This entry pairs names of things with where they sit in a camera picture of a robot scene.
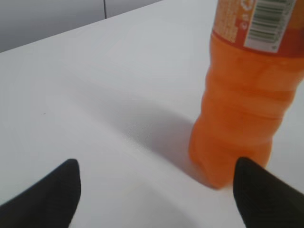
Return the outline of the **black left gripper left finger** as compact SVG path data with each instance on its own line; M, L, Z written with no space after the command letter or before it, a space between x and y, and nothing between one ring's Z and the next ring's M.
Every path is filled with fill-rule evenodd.
M0 207L2 228L67 228L81 196L80 168L68 159Z

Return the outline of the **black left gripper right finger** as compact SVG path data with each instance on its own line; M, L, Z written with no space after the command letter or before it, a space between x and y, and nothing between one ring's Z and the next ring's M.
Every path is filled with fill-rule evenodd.
M249 158L236 162L233 195L247 228L304 226L304 195Z

